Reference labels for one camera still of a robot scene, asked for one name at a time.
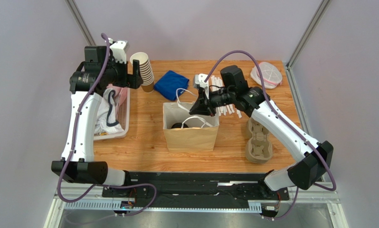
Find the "black cup lid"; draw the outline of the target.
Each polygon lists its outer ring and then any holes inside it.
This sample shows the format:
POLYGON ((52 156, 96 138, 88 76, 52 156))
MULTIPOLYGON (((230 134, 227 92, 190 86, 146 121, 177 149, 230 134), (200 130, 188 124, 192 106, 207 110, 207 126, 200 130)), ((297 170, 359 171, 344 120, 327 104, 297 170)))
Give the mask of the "black cup lid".
POLYGON ((171 129, 177 128, 188 128, 188 125, 186 123, 175 123, 171 126, 171 129))

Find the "brown paper bag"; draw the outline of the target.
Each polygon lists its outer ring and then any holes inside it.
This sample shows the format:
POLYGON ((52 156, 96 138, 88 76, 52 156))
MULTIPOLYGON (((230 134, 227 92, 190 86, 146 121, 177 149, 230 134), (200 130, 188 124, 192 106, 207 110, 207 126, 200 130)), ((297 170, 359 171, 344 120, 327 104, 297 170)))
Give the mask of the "brown paper bag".
POLYGON ((219 129, 219 116, 190 115, 194 102, 163 103, 163 133, 170 152, 209 152, 214 150, 219 129), (188 128, 171 129, 175 123, 188 128))

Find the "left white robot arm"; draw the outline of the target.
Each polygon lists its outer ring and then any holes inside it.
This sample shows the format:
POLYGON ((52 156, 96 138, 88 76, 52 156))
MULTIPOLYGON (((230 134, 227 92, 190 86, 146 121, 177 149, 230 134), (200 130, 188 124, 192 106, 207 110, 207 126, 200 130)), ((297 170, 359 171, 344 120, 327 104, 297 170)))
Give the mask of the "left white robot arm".
POLYGON ((109 84, 137 89, 143 83, 139 62, 128 73, 127 43, 117 41, 106 46, 86 46, 85 60, 70 77, 72 113, 61 159, 51 170, 60 181, 69 183, 123 186, 127 173, 115 170, 104 161, 94 161, 94 135, 97 112, 109 84))

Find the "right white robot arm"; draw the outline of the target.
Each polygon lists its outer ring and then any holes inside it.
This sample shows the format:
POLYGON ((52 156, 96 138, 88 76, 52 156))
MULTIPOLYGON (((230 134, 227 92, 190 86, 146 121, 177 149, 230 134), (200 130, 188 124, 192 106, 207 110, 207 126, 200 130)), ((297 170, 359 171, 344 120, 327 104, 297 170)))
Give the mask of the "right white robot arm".
POLYGON ((260 87, 249 87, 242 70, 227 66, 220 71, 223 87, 210 91, 206 74, 193 78, 198 98, 190 115, 215 116, 216 109, 233 104, 251 120, 257 121, 274 135, 290 152, 295 164, 268 172, 263 179, 267 191, 296 186, 308 190, 330 168, 334 147, 320 142, 294 124, 260 87))

